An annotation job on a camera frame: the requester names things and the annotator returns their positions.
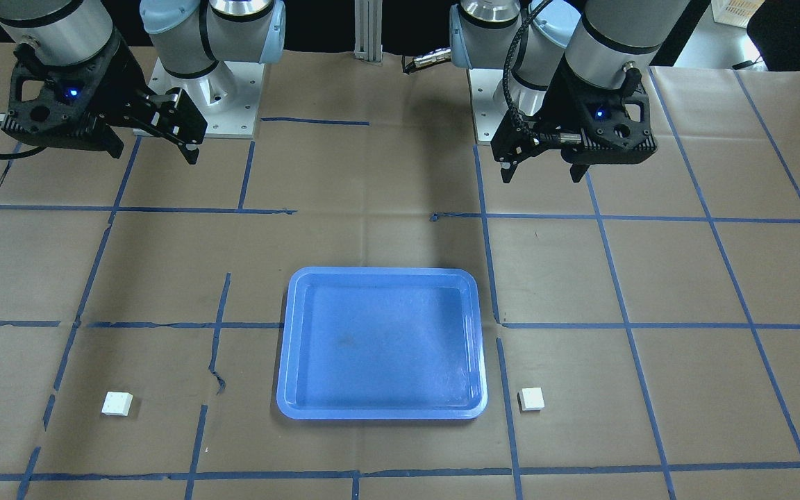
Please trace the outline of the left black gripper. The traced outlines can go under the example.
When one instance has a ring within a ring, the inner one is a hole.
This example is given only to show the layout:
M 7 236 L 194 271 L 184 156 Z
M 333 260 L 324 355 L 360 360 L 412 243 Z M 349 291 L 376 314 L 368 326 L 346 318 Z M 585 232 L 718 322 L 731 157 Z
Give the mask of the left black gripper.
M 514 123 L 503 117 L 491 141 L 502 183 L 518 165 L 545 151 L 559 151 L 580 183 L 591 165 L 634 165 L 658 150 L 650 124 L 650 102 L 639 67 L 623 69 L 619 88 L 603 89 L 581 79 L 562 59 L 542 108 Z

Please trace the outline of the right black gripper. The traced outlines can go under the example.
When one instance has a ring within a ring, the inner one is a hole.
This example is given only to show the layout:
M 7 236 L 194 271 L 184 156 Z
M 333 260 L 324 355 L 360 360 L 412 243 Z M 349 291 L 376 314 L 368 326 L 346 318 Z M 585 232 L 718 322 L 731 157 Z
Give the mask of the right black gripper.
M 121 158 L 124 142 L 115 128 L 137 128 L 174 143 L 195 165 L 207 122 L 180 87 L 156 94 L 142 69 L 113 31 L 98 54 L 67 66 L 41 61 L 28 38 L 14 49 L 9 104 L 2 130 L 24 144 L 73 151 L 105 151 Z

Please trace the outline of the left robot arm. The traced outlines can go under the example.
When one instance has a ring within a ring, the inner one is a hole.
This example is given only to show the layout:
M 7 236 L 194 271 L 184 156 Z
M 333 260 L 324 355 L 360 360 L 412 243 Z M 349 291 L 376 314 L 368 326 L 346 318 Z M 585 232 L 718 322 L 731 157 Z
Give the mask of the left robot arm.
M 501 72 L 503 116 L 489 138 L 504 183 L 559 151 L 578 183 L 593 165 L 637 165 L 658 150 L 644 76 L 685 1 L 457 1 L 451 63 Z

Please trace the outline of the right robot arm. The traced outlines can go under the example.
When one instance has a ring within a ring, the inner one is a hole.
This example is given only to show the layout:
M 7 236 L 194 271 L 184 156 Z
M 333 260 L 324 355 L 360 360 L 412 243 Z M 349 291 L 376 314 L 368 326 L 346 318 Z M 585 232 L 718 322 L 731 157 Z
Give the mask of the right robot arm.
M 253 138 L 265 67 L 285 48 L 285 3 L 142 1 L 139 12 L 158 53 L 150 78 L 101 1 L 0 1 L 15 44 L 0 160 L 119 158 L 117 128 L 168 140 L 191 165 L 206 138 Z

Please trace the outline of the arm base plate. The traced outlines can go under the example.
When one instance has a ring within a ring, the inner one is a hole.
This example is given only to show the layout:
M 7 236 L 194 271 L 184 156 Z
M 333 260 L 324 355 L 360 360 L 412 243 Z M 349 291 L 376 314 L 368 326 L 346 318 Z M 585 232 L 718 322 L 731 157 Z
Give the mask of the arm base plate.
M 188 91 L 208 124 L 206 139 L 252 140 L 268 69 L 260 63 L 222 61 L 209 75 L 187 80 L 169 75 L 157 60 L 149 86 L 158 94 L 174 86 Z
M 501 91 L 501 69 L 468 69 L 476 144 L 489 145 L 508 110 Z

